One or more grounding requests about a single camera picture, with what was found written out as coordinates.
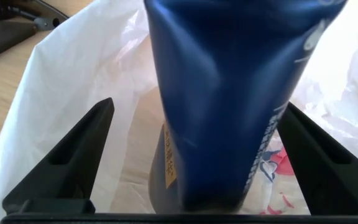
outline white plastic bag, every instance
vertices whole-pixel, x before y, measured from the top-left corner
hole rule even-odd
[[[91,199],[97,212],[153,212],[147,181],[163,113],[158,89],[149,91],[148,34],[141,0],[100,0],[35,47],[0,133],[0,219],[9,191],[107,97],[116,111]],[[358,8],[349,4],[323,35],[292,102],[358,157]],[[242,213],[308,213],[295,176],[278,171],[281,148],[276,136]]]

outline black object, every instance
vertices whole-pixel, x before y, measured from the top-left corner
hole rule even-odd
[[[31,22],[5,21],[15,16]],[[68,16],[42,0],[0,0],[0,53],[38,30],[52,30],[67,19]]]
[[[96,104],[4,199],[1,223],[358,223],[358,159],[292,104],[278,132],[312,216],[92,214],[112,114],[111,99]]]
[[[33,36],[34,24],[25,22],[0,22],[0,53]]]
[[[94,105],[6,196],[5,211],[55,211],[63,204],[67,211],[93,213],[89,198],[113,114],[111,98]]]
[[[358,158],[293,104],[278,132],[310,212],[358,215]]]

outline wooden table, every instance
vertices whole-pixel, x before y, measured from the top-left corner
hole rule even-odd
[[[91,1],[45,0],[69,16],[83,9]],[[38,32],[33,37],[0,54],[0,131],[31,51],[48,34],[49,32]]]

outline white logo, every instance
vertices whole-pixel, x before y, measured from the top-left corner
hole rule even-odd
[[[324,30],[326,29],[326,21],[322,19],[317,25],[313,33],[306,39],[305,44],[303,45],[304,50],[313,50],[318,43],[318,40],[322,36]]]

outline yellow label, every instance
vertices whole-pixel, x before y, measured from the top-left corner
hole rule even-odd
[[[171,139],[166,123],[164,123],[164,145],[165,145],[165,186],[168,188],[177,178],[177,171],[173,163]]]

